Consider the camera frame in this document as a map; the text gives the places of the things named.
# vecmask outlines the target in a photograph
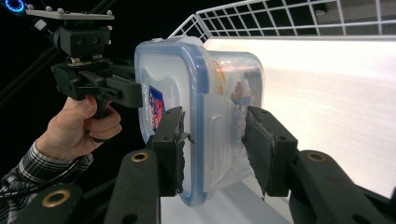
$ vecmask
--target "plaid shirt sleeve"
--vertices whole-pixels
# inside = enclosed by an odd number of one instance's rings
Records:
[[[92,154],[85,155],[78,163],[78,167],[71,172],[63,183],[72,184],[92,162]],[[1,179],[0,195],[7,191],[26,189],[45,183],[64,172],[70,164],[71,161],[56,161],[44,156],[37,150],[34,142],[19,164]],[[22,209],[35,196],[36,193],[0,201],[0,223],[14,223]]]

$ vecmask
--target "clear plastic box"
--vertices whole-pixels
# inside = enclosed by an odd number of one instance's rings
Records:
[[[134,52],[136,82],[142,85],[140,129],[147,142],[164,111],[186,112],[183,192],[188,206],[208,200],[217,189],[253,171],[241,141],[248,105],[262,105],[263,71],[248,52],[208,51],[193,36],[153,39]]]

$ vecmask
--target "black background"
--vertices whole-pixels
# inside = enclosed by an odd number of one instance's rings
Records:
[[[115,20],[110,46],[105,57],[133,60],[135,47],[152,38],[167,38],[191,14],[201,9],[228,4],[231,0],[128,1],[119,0],[110,8]],[[71,12],[91,11],[99,0],[68,0],[28,2],[35,9],[51,6]],[[32,23],[16,17],[0,7],[0,90],[9,87],[52,44]],[[50,66],[62,63],[64,56],[48,62],[36,75],[26,76],[13,86],[15,93],[7,95],[0,105],[0,176],[15,167],[23,154],[42,134],[50,119],[64,105],[66,97],[56,90]],[[122,132],[93,152],[94,163],[78,180],[84,190],[106,182],[117,175],[122,157],[144,148],[137,109],[113,104],[122,118]]]

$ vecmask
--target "white wire shelf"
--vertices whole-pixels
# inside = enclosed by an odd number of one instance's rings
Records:
[[[396,35],[394,0],[247,0],[197,11],[169,37]]]

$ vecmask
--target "human hand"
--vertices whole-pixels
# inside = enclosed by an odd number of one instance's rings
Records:
[[[93,119],[97,104],[93,96],[74,101],[68,97],[64,108],[51,119],[47,130],[37,139],[36,148],[43,155],[60,161],[72,161],[97,149],[103,142],[121,131],[120,115],[110,105],[107,115]]]

